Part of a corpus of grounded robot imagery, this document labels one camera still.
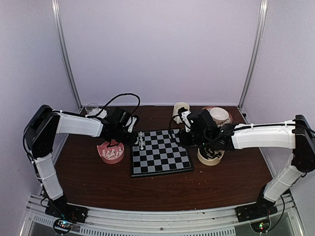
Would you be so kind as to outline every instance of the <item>metal vent grille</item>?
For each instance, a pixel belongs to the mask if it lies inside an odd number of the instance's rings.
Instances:
[[[54,223],[52,219],[41,215],[34,215],[33,221],[47,226],[53,226]]]
[[[229,227],[220,230],[210,230],[207,232],[199,232],[194,234],[128,234],[128,233],[119,233],[119,232],[110,232],[106,230],[91,229],[88,227],[81,226],[80,234],[85,236],[236,236],[235,228]]]

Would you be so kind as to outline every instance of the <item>dark wood tabletop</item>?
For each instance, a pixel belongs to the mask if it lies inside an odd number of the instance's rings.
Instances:
[[[233,123],[244,122],[236,107],[223,107]],[[170,106],[141,106],[136,131],[164,130],[172,115]],[[178,127],[173,122],[172,128]],[[256,201],[271,180],[258,148],[226,151],[216,166],[199,162],[189,150],[194,171],[155,177],[131,178],[129,147],[114,165],[105,164],[96,145],[104,140],[69,135],[56,163],[60,184],[73,204],[119,210],[171,211],[209,209]]]

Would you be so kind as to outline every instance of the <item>pink dish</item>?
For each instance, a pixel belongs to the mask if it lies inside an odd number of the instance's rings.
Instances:
[[[102,158],[103,162],[107,164],[116,164],[120,162],[125,155],[125,148],[122,143],[116,145],[117,142],[112,140],[111,145],[113,147],[107,147],[109,142],[104,142],[102,145],[97,146],[97,151],[99,156]]]

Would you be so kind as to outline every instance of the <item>metal frame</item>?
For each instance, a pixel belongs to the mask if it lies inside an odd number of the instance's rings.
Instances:
[[[261,0],[260,2],[260,12],[258,16],[258,23],[257,23],[257,30],[256,30],[256,37],[255,37],[255,42],[254,46],[252,49],[252,58],[250,61],[250,66],[247,71],[247,76],[246,76],[246,81],[244,84],[243,92],[241,95],[241,99],[239,102],[239,108],[240,110],[243,110],[244,102],[246,99],[246,96],[248,94],[248,90],[252,81],[252,77],[254,74],[255,66],[257,63],[257,58],[258,58],[258,51],[261,45],[262,37],[264,34],[264,29],[265,29],[265,24],[266,24],[266,17],[267,17],[267,5],[268,5],[268,0]]]
[[[60,9],[59,9],[59,0],[52,0],[52,7],[53,7],[55,23],[56,23],[56,27],[57,27],[57,31],[58,31],[61,51],[63,54],[63,62],[64,62],[65,70],[67,73],[67,77],[69,79],[70,88],[71,88],[71,91],[73,93],[73,96],[74,96],[74,99],[75,99],[75,102],[76,102],[78,108],[81,109],[82,104],[80,101],[77,87],[75,85],[75,81],[74,81],[71,66],[70,66],[68,52],[67,52],[67,49],[65,46],[64,34],[63,34],[63,25],[62,25],[61,16],[60,16]]]
[[[45,207],[40,205],[43,197],[31,195],[27,204],[27,214],[20,236],[28,236],[32,222],[52,226],[55,218],[45,214]],[[303,227],[295,202],[290,194],[283,196],[285,211],[288,212],[290,224],[295,236],[304,236]],[[281,200],[276,202],[277,215],[283,209]],[[87,207],[86,223],[76,224],[72,232],[79,235],[133,235],[133,236],[183,236],[206,235],[205,233],[230,231],[239,223],[235,213],[236,206],[190,211],[122,211]]]

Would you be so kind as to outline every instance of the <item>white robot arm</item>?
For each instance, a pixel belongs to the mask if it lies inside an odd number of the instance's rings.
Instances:
[[[186,148],[198,146],[209,147],[211,150],[256,147],[293,149],[292,158],[277,177],[263,186],[257,203],[251,210],[248,210],[248,206],[236,209],[240,222],[265,215],[266,207],[274,210],[275,201],[285,191],[305,173],[315,170],[315,137],[302,115],[297,115],[295,120],[281,123],[226,124],[222,128],[217,127],[207,110],[191,113],[182,108],[179,110],[179,116],[186,126],[185,130],[179,132],[180,144]]]
[[[47,105],[39,108],[24,131],[28,156],[34,165],[36,176],[49,198],[47,214],[63,218],[67,215],[86,215],[86,208],[71,208],[67,205],[56,170],[52,161],[52,147],[56,134],[79,134],[101,137],[106,141],[112,139],[126,145],[133,145],[136,133],[134,126],[139,121],[137,115],[116,108],[111,116],[90,118],[69,112],[55,111]],[[84,222],[84,217],[76,217],[77,222]]]

